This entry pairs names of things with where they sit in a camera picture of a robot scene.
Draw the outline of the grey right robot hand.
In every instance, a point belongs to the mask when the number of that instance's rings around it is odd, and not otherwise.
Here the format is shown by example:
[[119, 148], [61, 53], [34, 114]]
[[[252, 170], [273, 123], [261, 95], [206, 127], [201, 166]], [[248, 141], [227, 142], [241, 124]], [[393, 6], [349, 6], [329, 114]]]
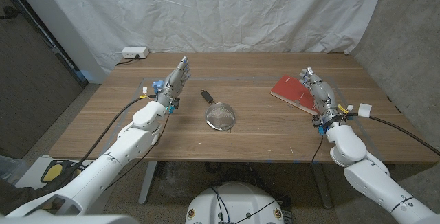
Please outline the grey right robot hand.
[[338, 108], [335, 93], [331, 86], [320, 76], [314, 73], [311, 67], [307, 67], [300, 73], [300, 83], [306, 87], [314, 97], [314, 104], [321, 119], [324, 131], [330, 129], [333, 124], [340, 125], [342, 112]]

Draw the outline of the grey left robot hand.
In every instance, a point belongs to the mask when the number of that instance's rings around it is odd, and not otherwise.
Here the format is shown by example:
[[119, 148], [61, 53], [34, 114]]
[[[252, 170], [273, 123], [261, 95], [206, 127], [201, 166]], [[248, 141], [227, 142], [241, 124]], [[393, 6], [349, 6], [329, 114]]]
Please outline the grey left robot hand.
[[155, 101], [165, 106], [168, 110], [178, 106], [177, 100], [189, 78], [190, 67], [188, 57], [184, 56], [165, 80], [153, 82], [152, 87], [156, 95]]

